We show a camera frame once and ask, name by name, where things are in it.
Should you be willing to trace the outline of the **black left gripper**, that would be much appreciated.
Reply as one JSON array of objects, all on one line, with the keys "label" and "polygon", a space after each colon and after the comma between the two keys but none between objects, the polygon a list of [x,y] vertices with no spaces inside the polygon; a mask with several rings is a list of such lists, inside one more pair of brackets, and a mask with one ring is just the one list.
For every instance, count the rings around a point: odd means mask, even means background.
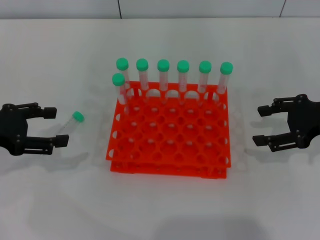
[{"label": "black left gripper", "polygon": [[23,154],[51,155],[54,148],[67,147],[69,135],[54,137],[27,136],[27,119],[55,119],[55,107],[41,108],[37,102],[14,105],[6,103],[0,110],[0,146],[13,156]]}]

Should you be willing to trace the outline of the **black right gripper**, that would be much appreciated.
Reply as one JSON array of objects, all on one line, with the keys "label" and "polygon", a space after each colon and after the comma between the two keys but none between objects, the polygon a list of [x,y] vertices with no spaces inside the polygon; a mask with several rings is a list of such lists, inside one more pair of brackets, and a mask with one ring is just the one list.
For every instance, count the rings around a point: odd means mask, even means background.
[{"label": "black right gripper", "polygon": [[254,135],[252,140],[257,147],[268,146],[271,152],[305,149],[320,135],[320,103],[309,100],[306,94],[275,98],[270,106],[259,106],[257,111],[261,117],[287,113],[291,132],[268,136]]}]

